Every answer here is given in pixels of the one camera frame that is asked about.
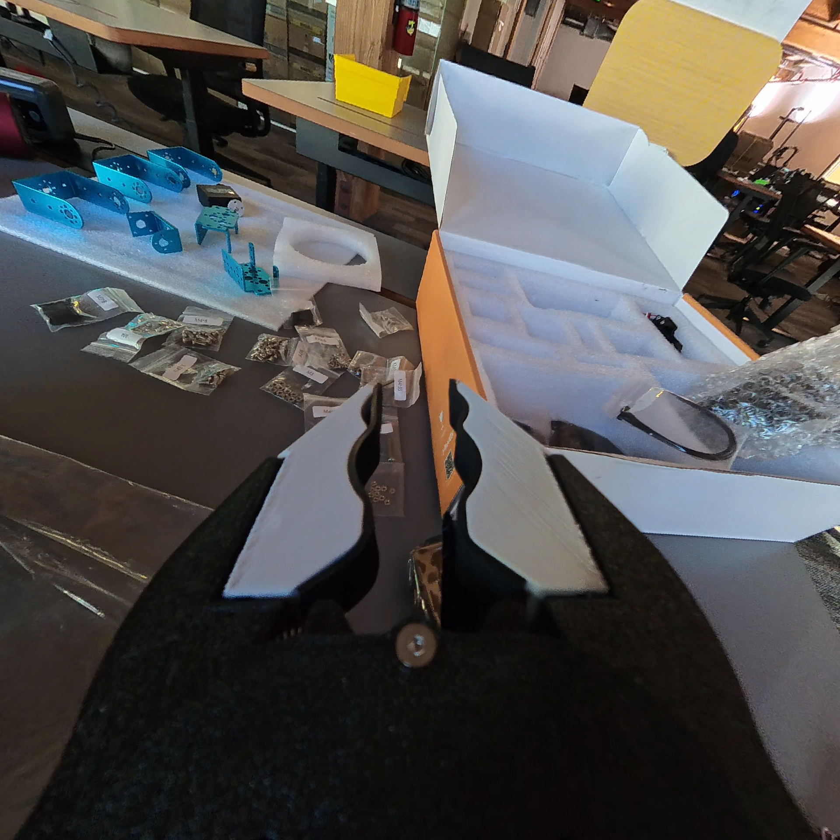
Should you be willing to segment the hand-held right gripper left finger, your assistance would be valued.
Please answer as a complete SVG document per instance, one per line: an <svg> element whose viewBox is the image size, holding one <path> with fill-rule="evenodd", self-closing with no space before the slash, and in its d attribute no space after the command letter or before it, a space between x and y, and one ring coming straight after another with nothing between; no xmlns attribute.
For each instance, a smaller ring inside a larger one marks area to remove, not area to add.
<svg viewBox="0 0 840 840"><path fill-rule="evenodd" d="M279 456L224 598L291 599L303 612L332 600L348 612L366 597L379 571L366 484L381 425L382 387L365 385Z"/></svg>

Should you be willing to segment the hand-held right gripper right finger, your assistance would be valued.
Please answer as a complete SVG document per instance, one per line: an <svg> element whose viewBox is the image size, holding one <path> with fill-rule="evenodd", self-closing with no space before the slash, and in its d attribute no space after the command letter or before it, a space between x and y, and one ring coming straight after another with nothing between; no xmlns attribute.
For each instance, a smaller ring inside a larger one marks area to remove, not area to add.
<svg viewBox="0 0 840 840"><path fill-rule="evenodd" d="M461 488L444 516L443 628L476 631L513 601L606 595L604 573L544 447L459 380L448 385Z"/></svg>

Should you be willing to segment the orange and white cardboard box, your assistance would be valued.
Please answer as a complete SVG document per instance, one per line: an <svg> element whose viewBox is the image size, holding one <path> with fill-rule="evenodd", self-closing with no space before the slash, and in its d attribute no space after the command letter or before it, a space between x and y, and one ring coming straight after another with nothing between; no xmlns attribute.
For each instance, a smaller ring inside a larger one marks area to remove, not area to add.
<svg viewBox="0 0 840 840"><path fill-rule="evenodd" d="M426 123L438 231L416 307L442 509L461 488L449 382L487 399L445 250L714 318L684 289L728 211L684 165L760 94L809 4L636 2L583 106L440 62ZM731 470L684 457L582 455L647 532L793 543L838 524L835 451L738 457Z"/></svg>

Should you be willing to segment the grey desk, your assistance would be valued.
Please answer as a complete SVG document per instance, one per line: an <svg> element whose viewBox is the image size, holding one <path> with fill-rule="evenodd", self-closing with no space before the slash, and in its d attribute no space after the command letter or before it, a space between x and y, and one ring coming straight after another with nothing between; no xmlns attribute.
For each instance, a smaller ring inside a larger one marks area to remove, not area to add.
<svg viewBox="0 0 840 840"><path fill-rule="evenodd" d="M256 370L201 396L80 351L32 303L100 287L174 317L186 300L2 234L2 838L31 813L104 651L156 572L303 429ZM23 473L12 455L31 469ZM838 631L791 543L651 534L704 607L820 826L838 827Z"/></svg>

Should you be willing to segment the wooden-topped desk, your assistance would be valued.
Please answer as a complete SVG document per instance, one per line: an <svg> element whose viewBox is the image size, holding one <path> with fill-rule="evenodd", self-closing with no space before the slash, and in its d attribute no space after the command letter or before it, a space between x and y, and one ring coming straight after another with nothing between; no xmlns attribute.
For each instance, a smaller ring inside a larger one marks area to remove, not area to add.
<svg viewBox="0 0 840 840"><path fill-rule="evenodd" d="M367 144L427 167L426 113L404 106L393 118L340 102L334 84L327 81L259 80L243 81L244 94L297 119L297 152L318 163L316 205L334 211L338 172L359 177L370 184L428 206L434 205L430 178L407 174L403 165L362 151Z"/></svg>
<svg viewBox="0 0 840 840"><path fill-rule="evenodd" d="M13 2L18 8L75 29L86 36L136 47L156 55L182 76L185 141L188 148L215 157L211 122L205 109L205 72L214 66L268 58L263 35L254 42L148 2Z"/></svg>

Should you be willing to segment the white foam insert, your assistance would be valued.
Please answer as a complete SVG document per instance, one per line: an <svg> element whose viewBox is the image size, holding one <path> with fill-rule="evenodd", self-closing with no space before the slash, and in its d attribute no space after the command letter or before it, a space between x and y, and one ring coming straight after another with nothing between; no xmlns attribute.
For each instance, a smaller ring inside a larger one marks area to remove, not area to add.
<svg viewBox="0 0 840 840"><path fill-rule="evenodd" d="M717 320L608 287L444 251L487 399L510 419L565 421L636 458L687 463L625 422L620 409L658 386L687 395L749 360ZM674 320L678 353L646 318Z"/></svg>

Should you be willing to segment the spread of hardware bags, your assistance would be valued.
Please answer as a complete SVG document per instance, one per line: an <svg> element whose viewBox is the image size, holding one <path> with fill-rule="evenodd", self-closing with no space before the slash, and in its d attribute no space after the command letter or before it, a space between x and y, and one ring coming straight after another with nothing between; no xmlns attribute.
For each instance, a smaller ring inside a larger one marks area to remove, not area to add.
<svg viewBox="0 0 840 840"><path fill-rule="evenodd" d="M263 390L284 368L246 358L276 331L235 317L215 350L146 333L129 361L85 351L136 316L50 330L34 305L10 306L2 434L215 509L305 433L302 409Z"/></svg>

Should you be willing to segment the large clear plastic bag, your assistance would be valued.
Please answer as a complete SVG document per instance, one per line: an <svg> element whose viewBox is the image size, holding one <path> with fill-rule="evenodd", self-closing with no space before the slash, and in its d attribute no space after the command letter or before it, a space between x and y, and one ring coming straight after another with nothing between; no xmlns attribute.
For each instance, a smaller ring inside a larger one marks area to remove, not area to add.
<svg viewBox="0 0 840 840"><path fill-rule="evenodd" d="M213 510L1 438L2 581L117 624Z"/></svg>

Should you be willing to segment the white foam cutout piece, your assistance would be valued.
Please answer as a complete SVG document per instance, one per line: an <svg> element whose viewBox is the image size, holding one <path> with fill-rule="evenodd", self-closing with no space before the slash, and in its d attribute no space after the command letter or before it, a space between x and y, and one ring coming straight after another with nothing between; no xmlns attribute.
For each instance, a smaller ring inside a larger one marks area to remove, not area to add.
<svg viewBox="0 0 840 840"><path fill-rule="evenodd" d="M285 288L328 283L368 291L382 288L375 237L346 224L334 226L286 216L276 238L274 264Z"/></svg>

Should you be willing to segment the white foam sheet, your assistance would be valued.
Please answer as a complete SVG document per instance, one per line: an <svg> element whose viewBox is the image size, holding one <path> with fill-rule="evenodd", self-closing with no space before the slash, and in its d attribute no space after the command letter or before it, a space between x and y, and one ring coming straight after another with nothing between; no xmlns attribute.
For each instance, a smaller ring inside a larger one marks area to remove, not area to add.
<svg viewBox="0 0 840 840"><path fill-rule="evenodd" d="M233 173L225 175L245 202L245 217L232 234L233 256L246 261L249 243L255 245L256 264L271 270L274 248L283 219L299 217L319 224L335 225L313 206L272 191ZM57 268L58 255L78 264L88 264L112 276L141 282L181 298L225 310L267 329L278 329L287 313L287 301L279 293L256 296L244 293L224 269L224 234L210 233L203 243L196 242L194 223L200 213L195 189L182 193L151 188L149 205L131 202L131 209L150 209L176 227L182 251L161 255L151 245L151 237L135 238L125 216L89 203L78 204L83 228L75 229L29 212L15 190L2 198L2 267L12 266L11 238L29 242L35 251L24 259L24 267L40 263Z"/></svg>

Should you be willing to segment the bubble wrap pouch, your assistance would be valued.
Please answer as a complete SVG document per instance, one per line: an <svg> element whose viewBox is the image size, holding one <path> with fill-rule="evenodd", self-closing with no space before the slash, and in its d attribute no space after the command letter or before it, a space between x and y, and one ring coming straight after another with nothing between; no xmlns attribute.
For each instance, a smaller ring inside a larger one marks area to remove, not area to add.
<svg viewBox="0 0 840 840"><path fill-rule="evenodd" d="M839 448L839 332L710 374L687 396L744 435L743 459Z"/></svg>

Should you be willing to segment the black office chair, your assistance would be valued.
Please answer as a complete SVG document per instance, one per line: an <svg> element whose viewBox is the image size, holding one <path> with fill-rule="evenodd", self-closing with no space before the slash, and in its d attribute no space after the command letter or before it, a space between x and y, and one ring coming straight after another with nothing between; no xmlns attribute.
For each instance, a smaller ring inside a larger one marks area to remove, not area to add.
<svg viewBox="0 0 840 840"><path fill-rule="evenodd" d="M455 62L462 67L485 73L530 89L536 69L534 66L521 65L517 62L495 56L485 50L462 43L456 50Z"/></svg>
<svg viewBox="0 0 840 840"><path fill-rule="evenodd" d="M266 2L192 1L190 19L263 47ZM128 87L142 104L179 123L187 148L215 157L214 140L231 133L264 137L270 131L267 107L248 99L243 79L263 77L263 59L218 56L152 48L165 75L131 75Z"/></svg>
<svg viewBox="0 0 840 840"><path fill-rule="evenodd" d="M825 250L802 230L807 218L817 208L822 182L804 171L794 171L780 185L780 198L762 216L739 210L736 219L743 222L750 235L728 264L728 283L742 291L742 297L729 299L708 294L699 295L698 302L706 308L724 309L732 330L740 335L744 323L749 322L765 336L765 346L772 339L773 326L786 318L783 313L761 321L751 308L753 303L762 311L779 298L796 303L807 302L812 293L793 279L788 267L812 250Z"/></svg>

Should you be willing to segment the blue long metal plate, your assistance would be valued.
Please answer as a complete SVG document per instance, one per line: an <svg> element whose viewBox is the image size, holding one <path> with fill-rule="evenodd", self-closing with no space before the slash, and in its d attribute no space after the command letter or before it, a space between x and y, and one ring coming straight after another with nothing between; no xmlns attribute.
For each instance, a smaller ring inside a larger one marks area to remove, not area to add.
<svg viewBox="0 0 840 840"><path fill-rule="evenodd" d="M99 182L117 189L129 199L150 204L151 185L181 193L191 181L180 165L158 158L147 159L135 154L113 156L92 163Z"/></svg>
<svg viewBox="0 0 840 840"><path fill-rule="evenodd" d="M119 190L71 171L19 178L13 180L13 185L30 213L73 229L82 229L84 221L71 198L123 217L130 212L129 202Z"/></svg>
<svg viewBox="0 0 840 840"><path fill-rule="evenodd" d="M224 178L223 169L214 160L182 146L148 150L147 155L192 172L200 182L218 184Z"/></svg>

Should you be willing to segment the yellow plastic bin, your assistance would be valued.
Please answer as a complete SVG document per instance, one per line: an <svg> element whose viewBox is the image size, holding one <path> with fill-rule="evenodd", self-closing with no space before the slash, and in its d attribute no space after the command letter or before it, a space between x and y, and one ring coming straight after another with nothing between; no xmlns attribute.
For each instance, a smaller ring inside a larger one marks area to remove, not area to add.
<svg viewBox="0 0 840 840"><path fill-rule="evenodd" d="M387 119L403 110L411 76L397 76L366 66L353 55L333 56L334 97Z"/></svg>

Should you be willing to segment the grey plastic case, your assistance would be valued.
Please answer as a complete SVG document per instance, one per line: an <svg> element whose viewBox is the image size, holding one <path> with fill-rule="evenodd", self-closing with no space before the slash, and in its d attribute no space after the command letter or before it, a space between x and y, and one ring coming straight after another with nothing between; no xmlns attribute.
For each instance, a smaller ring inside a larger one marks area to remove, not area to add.
<svg viewBox="0 0 840 840"><path fill-rule="evenodd" d="M34 157L41 150L78 150L73 122L55 82L2 67L1 93L12 100Z"/></svg>

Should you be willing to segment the red metal tube case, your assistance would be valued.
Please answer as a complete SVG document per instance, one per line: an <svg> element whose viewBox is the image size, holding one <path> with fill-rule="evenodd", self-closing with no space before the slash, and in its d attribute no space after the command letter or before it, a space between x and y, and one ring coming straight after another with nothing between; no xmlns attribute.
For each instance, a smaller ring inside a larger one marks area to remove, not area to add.
<svg viewBox="0 0 840 840"><path fill-rule="evenodd" d="M0 154L2 158L31 160L34 158L25 131L21 128L17 111L10 97L1 93Z"/></svg>

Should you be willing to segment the wooden support pillar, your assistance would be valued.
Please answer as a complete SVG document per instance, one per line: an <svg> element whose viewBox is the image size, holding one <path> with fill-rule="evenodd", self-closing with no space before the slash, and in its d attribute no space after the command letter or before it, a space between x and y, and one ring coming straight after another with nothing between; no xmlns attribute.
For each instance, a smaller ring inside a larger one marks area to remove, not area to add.
<svg viewBox="0 0 840 840"><path fill-rule="evenodd" d="M334 55L392 74L397 54L392 49L393 1L338 1L333 39ZM380 187L337 171L335 213L362 223L379 209Z"/></svg>

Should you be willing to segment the red fire extinguisher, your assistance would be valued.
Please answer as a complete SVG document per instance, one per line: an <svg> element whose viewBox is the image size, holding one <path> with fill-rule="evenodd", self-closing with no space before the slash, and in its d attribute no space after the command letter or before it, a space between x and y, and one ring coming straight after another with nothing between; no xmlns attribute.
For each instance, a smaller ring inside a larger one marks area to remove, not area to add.
<svg viewBox="0 0 840 840"><path fill-rule="evenodd" d="M394 1L392 48L401 56L412 56L419 19L420 1Z"/></svg>

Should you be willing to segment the blue U bracket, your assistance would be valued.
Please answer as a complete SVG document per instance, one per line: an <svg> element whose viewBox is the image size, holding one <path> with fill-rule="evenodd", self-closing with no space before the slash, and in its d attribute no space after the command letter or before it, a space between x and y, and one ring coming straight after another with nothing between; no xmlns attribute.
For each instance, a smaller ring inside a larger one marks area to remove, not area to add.
<svg viewBox="0 0 840 840"><path fill-rule="evenodd" d="M245 262L237 261L229 249L222 249L221 254L226 273L243 292L261 297L279 289L278 268L273 266L269 273L256 264L254 243L248 243L248 260Z"/></svg>

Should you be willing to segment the blue angled bracket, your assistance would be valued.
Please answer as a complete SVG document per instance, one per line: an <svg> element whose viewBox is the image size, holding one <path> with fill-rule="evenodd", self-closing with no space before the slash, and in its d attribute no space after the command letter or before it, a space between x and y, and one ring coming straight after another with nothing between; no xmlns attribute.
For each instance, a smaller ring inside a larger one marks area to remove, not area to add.
<svg viewBox="0 0 840 840"><path fill-rule="evenodd" d="M227 252L232 253L231 234L238 234L239 216L222 206L205 206L194 223L196 243L201 245L210 232L225 234Z"/></svg>
<svg viewBox="0 0 840 840"><path fill-rule="evenodd" d="M129 231L134 238L148 238L155 252L173 255L183 251L181 234L177 227L153 211L127 213Z"/></svg>

